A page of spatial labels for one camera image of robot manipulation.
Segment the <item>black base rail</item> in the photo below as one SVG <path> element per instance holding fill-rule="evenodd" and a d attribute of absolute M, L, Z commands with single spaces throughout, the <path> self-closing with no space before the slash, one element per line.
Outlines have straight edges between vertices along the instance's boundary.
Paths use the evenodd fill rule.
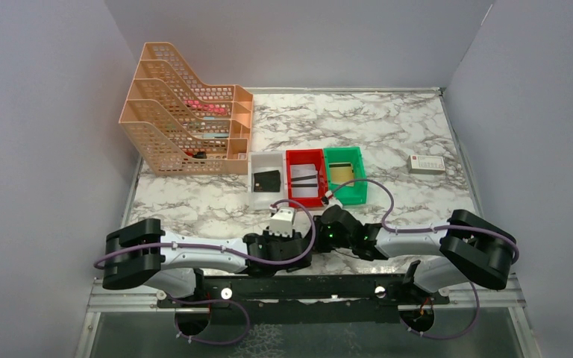
<path fill-rule="evenodd" d="M 207 276 L 194 295 L 175 302 L 159 297 L 157 307 L 172 309 L 183 321 L 236 324 L 399 323 L 399 310 L 421 304 L 446 305 L 438 292 L 410 288 L 401 274 Z"/>

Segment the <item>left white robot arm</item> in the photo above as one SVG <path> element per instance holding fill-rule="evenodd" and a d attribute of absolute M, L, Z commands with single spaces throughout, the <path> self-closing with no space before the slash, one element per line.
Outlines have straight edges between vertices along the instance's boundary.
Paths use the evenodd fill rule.
<path fill-rule="evenodd" d="M 165 231 L 159 219 L 144 219 L 105 239 L 104 256 L 94 262 L 107 290 L 148 286 L 187 306 L 204 299 L 205 269 L 271 277 L 279 271 L 310 266 L 318 240 L 315 227 L 282 236 L 270 229 L 233 239 L 205 239 Z"/>

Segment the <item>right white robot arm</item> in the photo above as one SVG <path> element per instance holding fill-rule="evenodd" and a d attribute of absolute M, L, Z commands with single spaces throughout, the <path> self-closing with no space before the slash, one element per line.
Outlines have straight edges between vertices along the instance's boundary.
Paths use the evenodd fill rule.
<path fill-rule="evenodd" d="M 502 290 L 519 259 L 512 235 L 468 210 L 455 210 L 446 221 L 428 227 L 386 227 L 363 224 L 333 205 L 314 222 L 318 252 L 345 248 L 366 261 L 428 256 L 428 261 L 414 263 L 401 282 L 401 295 L 412 304 L 466 281 Z"/>

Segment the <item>white card box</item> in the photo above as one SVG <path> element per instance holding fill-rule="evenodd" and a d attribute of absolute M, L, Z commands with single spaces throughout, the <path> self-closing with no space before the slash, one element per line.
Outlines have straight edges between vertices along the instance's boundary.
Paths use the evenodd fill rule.
<path fill-rule="evenodd" d="M 444 157 L 411 154 L 407 159 L 410 174 L 439 175 L 446 172 Z"/>

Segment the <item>gold credit card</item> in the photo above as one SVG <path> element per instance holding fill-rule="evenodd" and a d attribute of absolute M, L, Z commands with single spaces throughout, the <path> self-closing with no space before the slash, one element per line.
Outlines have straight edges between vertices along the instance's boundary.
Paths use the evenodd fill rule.
<path fill-rule="evenodd" d="M 333 185 L 355 179 L 354 168 L 350 162 L 330 163 L 328 171 L 330 184 Z"/>

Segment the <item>white plastic bin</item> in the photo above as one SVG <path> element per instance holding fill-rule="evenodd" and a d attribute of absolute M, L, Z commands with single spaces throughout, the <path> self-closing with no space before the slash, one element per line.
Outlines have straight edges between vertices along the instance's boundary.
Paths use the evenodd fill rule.
<path fill-rule="evenodd" d="M 267 210 L 270 204 L 287 198 L 285 151 L 249 153 L 247 193 L 251 210 Z"/>

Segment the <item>black credit card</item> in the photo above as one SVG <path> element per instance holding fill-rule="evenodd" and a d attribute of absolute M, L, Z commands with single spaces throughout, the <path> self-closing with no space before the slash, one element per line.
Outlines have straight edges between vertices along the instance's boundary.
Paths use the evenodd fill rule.
<path fill-rule="evenodd" d="M 280 192 L 281 188 L 282 175 L 279 170 L 256 172 L 252 175 L 254 192 Z"/>

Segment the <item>peach plastic desk organizer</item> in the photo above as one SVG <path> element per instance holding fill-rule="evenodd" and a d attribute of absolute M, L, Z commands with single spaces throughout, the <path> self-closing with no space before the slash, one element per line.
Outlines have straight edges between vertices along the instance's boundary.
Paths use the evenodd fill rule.
<path fill-rule="evenodd" d="M 184 100 L 231 103 L 229 117 L 196 116 Z M 144 44 L 119 125 L 156 175 L 245 175 L 254 96 L 206 84 L 173 44 Z"/>

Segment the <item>pink highlighter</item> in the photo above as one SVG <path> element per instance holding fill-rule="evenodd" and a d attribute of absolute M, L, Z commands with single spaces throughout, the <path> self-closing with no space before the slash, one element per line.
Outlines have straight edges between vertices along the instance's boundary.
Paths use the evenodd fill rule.
<path fill-rule="evenodd" d="M 229 117 L 231 115 L 231 103 L 228 102 L 205 102 L 200 100 L 184 100 L 186 107 L 196 116 Z"/>

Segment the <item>green plastic bin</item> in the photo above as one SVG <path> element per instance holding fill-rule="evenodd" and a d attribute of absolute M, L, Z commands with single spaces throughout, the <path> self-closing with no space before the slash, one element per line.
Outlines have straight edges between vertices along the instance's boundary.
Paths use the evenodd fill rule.
<path fill-rule="evenodd" d="M 329 147 L 323 152 L 331 190 L 347 181 L 366 177 L 360 147 Z M 335 196 L 344 205 L 361 205 L 367 201 L 367 192 L 367 182 L 357 181 L 341 188 Z"/>

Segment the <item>white card with black stripe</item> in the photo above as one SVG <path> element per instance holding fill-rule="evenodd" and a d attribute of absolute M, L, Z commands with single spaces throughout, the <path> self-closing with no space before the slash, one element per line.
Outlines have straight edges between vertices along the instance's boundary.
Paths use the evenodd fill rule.
<path fill-rule="evenodd" d="M 314 164 L 297 164 L 289 167 L 292 183 L 315 183 L 318 180 L 318 170 Z"/>

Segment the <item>red plastic bin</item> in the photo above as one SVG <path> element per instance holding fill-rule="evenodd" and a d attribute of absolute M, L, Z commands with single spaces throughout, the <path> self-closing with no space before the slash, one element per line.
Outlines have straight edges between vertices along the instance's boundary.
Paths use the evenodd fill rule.
<path fill-rule="evenodd" d="M 286 150 L 285 161 L 286 198 L 307 208 L 322 207 L 322 197 L 328 190 L 323 150 Z"/>

